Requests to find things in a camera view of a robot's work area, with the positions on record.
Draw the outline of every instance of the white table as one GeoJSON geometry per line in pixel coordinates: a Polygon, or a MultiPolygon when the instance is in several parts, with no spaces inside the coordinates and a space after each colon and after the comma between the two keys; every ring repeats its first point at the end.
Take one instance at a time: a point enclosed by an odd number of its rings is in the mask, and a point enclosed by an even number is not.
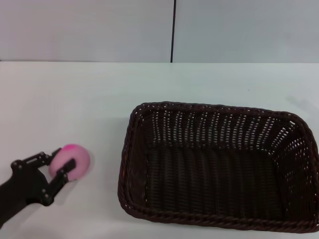
{"type": "Polygon", "coordinates": [[[53,205],[31,205],[0,230],[2,239],[318,238],[319,234],[156,224],[118,202],[121,150],[131,111],[178,101],[290,111],[319,137],[319,64],[0,63],[0,182],[10,163],[78,143],[94,155],[81,180],[53,205]]]}

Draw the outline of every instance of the pink sponge ball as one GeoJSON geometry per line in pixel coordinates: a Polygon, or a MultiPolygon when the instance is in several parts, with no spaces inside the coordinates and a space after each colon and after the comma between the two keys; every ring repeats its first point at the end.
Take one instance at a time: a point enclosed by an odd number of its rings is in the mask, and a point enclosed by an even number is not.
{"type": "Polygon", "coordinates": [[[90,167],[90,155],[77,144],[67,144],[56,154],[49,166],[50,175],[55,177],[56,172],[71,159],[75,160],[76,167],[67,173],[69,181],[81,178],[90,167]]]}

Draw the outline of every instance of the brown woven basket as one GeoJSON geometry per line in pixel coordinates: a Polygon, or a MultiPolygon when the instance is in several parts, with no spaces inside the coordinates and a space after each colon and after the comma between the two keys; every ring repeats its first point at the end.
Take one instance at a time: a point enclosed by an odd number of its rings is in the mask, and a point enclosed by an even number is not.
{"type": "Polygon", "coordinates": [[[318,149],[287,112],[145,103],[125,138],[118,196],[136,218],[239,230],[319,230],[318,149]]]}

